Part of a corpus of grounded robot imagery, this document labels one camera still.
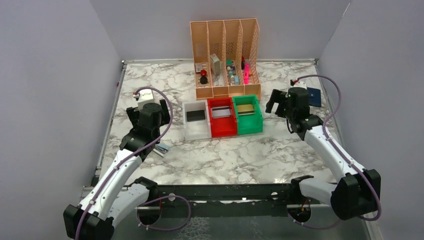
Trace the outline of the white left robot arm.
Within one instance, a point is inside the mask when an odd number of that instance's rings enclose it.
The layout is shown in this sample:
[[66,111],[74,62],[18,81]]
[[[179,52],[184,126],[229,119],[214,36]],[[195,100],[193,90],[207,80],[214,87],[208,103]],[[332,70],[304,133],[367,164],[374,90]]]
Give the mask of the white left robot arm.
[[160,143],[160,128],[170,127],[171,108],[165,99],[147,102],[142,108],[128,107],[127,116],[132,129],[122,138],[112,164],[96,186],[77,205],[68,205],[63,212],[65,231],[74,240],[110,240],[116,225],[131,212],[130,205],[140,200],[152,205],[157,191],[150,186],[136,184],[122,199],[118,194],[133,172]]

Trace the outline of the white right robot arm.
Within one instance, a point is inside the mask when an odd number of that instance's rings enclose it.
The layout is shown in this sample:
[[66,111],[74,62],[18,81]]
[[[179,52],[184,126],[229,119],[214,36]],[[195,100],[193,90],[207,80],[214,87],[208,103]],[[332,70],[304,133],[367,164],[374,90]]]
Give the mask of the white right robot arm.
[[327,131],[324,121],[311,114],[309,94],[305,88],[287,91],[274,89],[266,103],[266,113],[285,118],[287,128],[305,141],[325,162],[336,183],[328,183],[306,175],[291,180],[289,199],[300,204],[307,198],[331,206],[341,220],[363,217],[381,209],[381,176],[354,160]]

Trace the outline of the navy blue card holder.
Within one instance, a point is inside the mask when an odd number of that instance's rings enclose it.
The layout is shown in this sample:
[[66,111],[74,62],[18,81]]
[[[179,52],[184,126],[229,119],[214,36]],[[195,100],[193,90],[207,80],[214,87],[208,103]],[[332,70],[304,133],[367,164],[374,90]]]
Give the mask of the navy blue card holder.
[[308,103],[312,107],[318,107],[320,108],[322,106],[322,98],[321,98],[321,90],[318,88],[307,88],[307,93],[309,96]]

